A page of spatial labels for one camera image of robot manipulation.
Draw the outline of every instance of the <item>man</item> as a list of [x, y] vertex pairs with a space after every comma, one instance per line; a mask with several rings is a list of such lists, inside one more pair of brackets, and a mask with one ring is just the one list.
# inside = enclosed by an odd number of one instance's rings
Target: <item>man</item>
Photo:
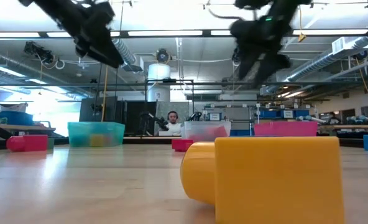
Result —
[[340, 123], [341, 123], [341, 120], [336, 117], [335, 113], [330, 112], [328, 124], [340, 124]]
[[178, 114], [176, 111], [171, 111], [167, 114], [167, 127], [169, 130], [167, 131], [169, 135], [172, 136], [181, 136], [182, 135], [182, 124], [177, 123]]

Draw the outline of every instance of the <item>teal bin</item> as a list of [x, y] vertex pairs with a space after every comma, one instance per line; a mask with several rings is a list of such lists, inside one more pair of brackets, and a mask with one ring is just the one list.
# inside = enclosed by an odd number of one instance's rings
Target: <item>teal bin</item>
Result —
[[70, 147], [113, 147], [123, 143], [124, 124], [69, 122]]

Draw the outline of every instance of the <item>yellow toy block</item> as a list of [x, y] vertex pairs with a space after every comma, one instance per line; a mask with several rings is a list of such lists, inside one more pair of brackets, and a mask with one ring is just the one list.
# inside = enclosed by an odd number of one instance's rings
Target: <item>yellow toy block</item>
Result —
[[216, 223], [343, 224], [338, 138], [217, 139]]
[[90, 147], [104, 147], [105, 137], [103, 134], [92, 134], [90, 136]]
[[187, 150], [181, 166], [183, 188], [188, 197], [214, 205], [214, 142], [196, 142]]

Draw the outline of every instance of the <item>headphones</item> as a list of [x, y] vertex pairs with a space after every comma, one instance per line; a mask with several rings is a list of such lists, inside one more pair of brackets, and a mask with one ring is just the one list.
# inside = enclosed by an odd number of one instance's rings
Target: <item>headphones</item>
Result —
[[175, 113], [176, 117], [178, 119], [178, 113], [176, 111], [171, 111], [171, 112], [167, 113], [167, 120], [169, 120], [169, 116], [170, 116], [171, 113]]

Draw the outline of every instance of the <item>yellow cylinder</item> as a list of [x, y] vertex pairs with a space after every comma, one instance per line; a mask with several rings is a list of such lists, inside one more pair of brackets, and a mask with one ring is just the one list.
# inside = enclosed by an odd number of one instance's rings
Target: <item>yellow cylinder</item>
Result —
[[187, 150], [181, 179], [188, 197], [214, 205], [214, 142], [196, 142]]

